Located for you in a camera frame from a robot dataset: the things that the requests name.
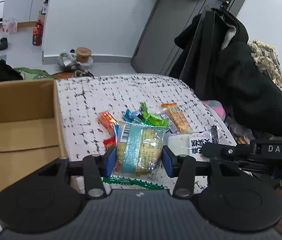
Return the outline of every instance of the round black disc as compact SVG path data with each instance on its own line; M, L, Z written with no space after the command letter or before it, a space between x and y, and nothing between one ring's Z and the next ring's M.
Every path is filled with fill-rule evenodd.
M265 184L233 182L209 186L198 196L198 208L220 228L240 232L261 231L282 216L282 199Z
M80 208L80 194L52 177L21 180L0 192L0 221L16 232L51 231L73 220Z

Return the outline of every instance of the bottle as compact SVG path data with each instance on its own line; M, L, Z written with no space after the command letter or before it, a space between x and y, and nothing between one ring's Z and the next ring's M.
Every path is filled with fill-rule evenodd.
M43 24L41 20L37 20L33 27L32 44L40 46L42 42Z
M42 7L42 10L41 10L41 14L46 14L46 13L47 13L48 1L49 1L49 0L45 0L45 2L43 3L43 7Z

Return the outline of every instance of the black and white tablecloth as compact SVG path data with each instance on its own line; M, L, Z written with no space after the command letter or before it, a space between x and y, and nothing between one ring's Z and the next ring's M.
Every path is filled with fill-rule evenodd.
M160 105L176 102L194 132L219 128L222 144L236 145L235 140L219 116L195 96L181 80L150 74L126 74L93 78L72 78L57 80L58 96L63 118L63 133L70 161L80 161L85 156L105 153L103 140L110 137L108 131L98 124L99 112L108 111L117 120L127 108L139 109L140 102L146 102L149 112L157 112ZM159 184L172 190L176 178L169 178L162 166L157 167ZM83 178L77 178L80 190L84 190ZM207 186L205 177L196 178L195 192ZM125 188L107 185L111 188Z

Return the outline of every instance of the gray ribbed surface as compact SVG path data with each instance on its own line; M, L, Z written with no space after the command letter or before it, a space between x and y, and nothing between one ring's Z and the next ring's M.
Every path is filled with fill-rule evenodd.
M202 219L189 201L174 199L167 190L112 190L109 197L90 201L76 220L59 230L40 235L0 234L0 240L52 239L279 240L282 236L274 229L244 235L224 232Z

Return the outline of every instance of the gray door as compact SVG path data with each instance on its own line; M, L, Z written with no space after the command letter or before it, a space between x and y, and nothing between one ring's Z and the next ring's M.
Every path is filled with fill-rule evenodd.
M139 73L168 75L182 52L174 44L194 16L206 8L219 8L217 0L159 0L151 20L139 42L132 65Z

